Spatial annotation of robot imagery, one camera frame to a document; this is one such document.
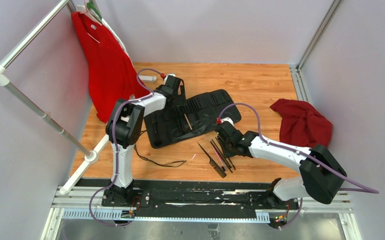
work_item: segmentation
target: black cord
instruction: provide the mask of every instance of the black cord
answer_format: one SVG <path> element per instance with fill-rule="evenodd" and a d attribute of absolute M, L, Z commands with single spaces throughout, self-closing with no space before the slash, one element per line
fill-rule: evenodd
<path fill-rule="evenodd" d="M 139 134 L 139 136 L 141 137 L 141 135 L 143 135 L 143 133 L 147 132 L 147 130 L 143 130 L 141 131 L 141 133 Z M 139 153 L 138 153 L 138 149 L 137 149 L 137 145 L 135 144 L 135 146 L 133 146 L 133 149 L 135 149 L 135 152 L 136 154 L 138 155 L 138 157 L 144 161 L 149 161 L 149 162 L 152 162 L 153 164 L 157 165 L 157 166 L 160 166 L 160 167 L 167 167 L 167 168 L 177 168 L 177 167 L 180 167 L 182 164 L 184 164 L 186 162 L 186 160 L 180 160 L 180 161 L 173 161 L 173 162 L 169 162 L 169 163 L 166 163 L 166 164 L 160 164 L 160 163 L 157 163 L 151 159 L 148 159 L 147 157 L 145 156 L 141 156 Z M 179 165 L 176 165 L 176 166 L 172 166 L 170 164 L 177 164 L 177 163 L 181 163 Z"/>

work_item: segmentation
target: wooden surface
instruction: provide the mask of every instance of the wooden surface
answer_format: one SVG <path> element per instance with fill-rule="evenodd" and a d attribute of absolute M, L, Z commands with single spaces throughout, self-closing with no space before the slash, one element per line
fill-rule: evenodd
<path fill-rule="evenodd" d="M 166 74 L 175 73 L 184 79 L 186 97 L 225 89 L 234 102 L 243 102 L 253 106 L 261 119 L 261 130 L 264 136 L 279 140 L 282 118 L 270 109 L 278 99 L 297 99 L 288 65 L 285 64 L 221 64 L 221 63 L 135 63 L 138 71 L 153 68 Z M 155 83 L 146 83 L 155 89 L 163 84 L 159 77 Z M 248 130 L 257 132 L 257 120 L 254 113 L 245 106 L 238 106 L 242 119 L 235 127 L 242 133 Z M 94 106 L 91 108 L 82 137 L 82 144 L 93 149 L 105 134 L 105 124 L 96 116 Z M 291 178 L 298 176 L 293 170 L 265 159 L 242 156 L 232 158 L 236 166 L 233 173 L 226 171 L 227 176 L 221 178 L 209 165 L 209 158 L 198 146 L 199 142 L 215 161 L 219 161 L 212 150 L 209 140 L 216 136 L 210 132 L 195 138 L 181 141 L 163 148 L 153 149 L 147 133 L 137 142 L 141 155 L 160 164 L 178 160 L 187 160 L 180 167 L 161 167 L 141 160 L 133 153 L 132 175 L 134 179 L 150 180 L 190 180 L 190 181 L 222 181 L 222 182 L 272 182 L 275 178 Z M 78 152 L 71 173 L 84 160 Z M 113 153 L 110 144 L 100 154 L 97 163 L 93 164 L 84 177 L 110 178 L 113 173 Z"/>

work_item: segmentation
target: red shirt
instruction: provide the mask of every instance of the red shirt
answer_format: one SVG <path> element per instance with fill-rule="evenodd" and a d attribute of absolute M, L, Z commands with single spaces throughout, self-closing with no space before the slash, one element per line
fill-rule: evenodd
<path fill-rule="evenodd" d="M 77 38 L 89 69 L 89 95 L 97 117 L 106 123 L 118 99 L 135 98 L 149 92 L 137 82 L 137 73 L 112 33 L 81 12 L 71 14 Z"/>

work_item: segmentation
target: dark red cloth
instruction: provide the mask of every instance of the dark red cloth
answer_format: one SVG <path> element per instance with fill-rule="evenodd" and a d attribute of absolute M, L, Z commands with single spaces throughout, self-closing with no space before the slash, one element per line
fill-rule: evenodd
<path fill-rule="evenodd" d="M 279 99 L 272 110 L 282 117 L 279 141 L 299 147 L 328 147 L 333 124 L 306 101 Z"/>
<path fill-rule="evenodd" d="M 106 123 L 118 99 L 128 100 L 132 94 L 140 98 L 149 92 L 138 84 L 131 60 L 104 25 L 80 12 L 72 13 L 71 18 L 88 62 L 89 95 L 97 117 Z"/>

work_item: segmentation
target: clothing rack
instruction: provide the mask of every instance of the clothing rack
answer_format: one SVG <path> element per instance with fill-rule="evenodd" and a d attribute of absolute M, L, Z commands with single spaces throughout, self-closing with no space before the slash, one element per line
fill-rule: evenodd
<path fill-rule="evenodd" d="M 97 3 L 95 0 L 90 0 L 95 6 Z M 76 11 L 73 0 L 61 0 L 32 30 L 0 61 L 0 86 L 7 89 L 13 94 L 19 101 L 30 108 L 38 117 L 44 120 L 52 128 L 54 128 L 59 134 L 73 143 L 84 155 L 85 160 L 96 162 L 98 160 L 98 154 L 94 150 L 88 150 L 83 146 L 76 138 L 74 138 L 69 132 L 67 132 L 60 124 L 58 124 L 50 115 L 37 106 L 29 97 L 21 92 L 16 86 L 14 86 L 10 80 L 4 75 L 6 69 L 12 64 L 12 62 L 23 52 L 26 47 L 38 36 L 38 34 L 54 19 L 54 17 L 64 8 L 73 13 Z"/>

